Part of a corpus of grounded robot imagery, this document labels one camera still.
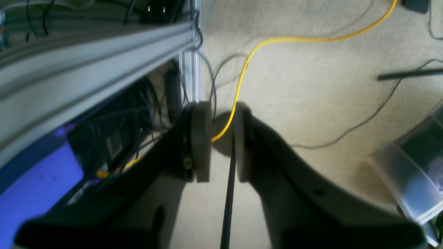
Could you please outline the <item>right gripper black image-left left finger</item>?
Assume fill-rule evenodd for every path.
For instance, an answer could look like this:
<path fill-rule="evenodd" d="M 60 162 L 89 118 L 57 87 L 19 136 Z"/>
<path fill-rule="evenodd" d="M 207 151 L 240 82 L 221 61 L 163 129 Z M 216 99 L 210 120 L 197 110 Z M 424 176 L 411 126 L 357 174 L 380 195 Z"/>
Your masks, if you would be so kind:
<path fill-rule="evenodd" d="M 179 121 L 122 175 L 65 208 L 28 220 L 23 249 L 167 248 L 184 186 L 209 181 L 212 110 L 188 104 Z"/>

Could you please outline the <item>right gripper black image-left right finger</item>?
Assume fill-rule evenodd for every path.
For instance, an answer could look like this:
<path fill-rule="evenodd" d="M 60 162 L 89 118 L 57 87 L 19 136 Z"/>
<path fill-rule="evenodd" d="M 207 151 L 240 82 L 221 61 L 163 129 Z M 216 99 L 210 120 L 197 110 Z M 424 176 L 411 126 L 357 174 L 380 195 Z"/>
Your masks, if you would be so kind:
<path fill-rule="evenodd" d="M 275 249 L 424 249 L 419 225 L 343 190 L 237 103 L 238 177 L 259 195 Z"/>

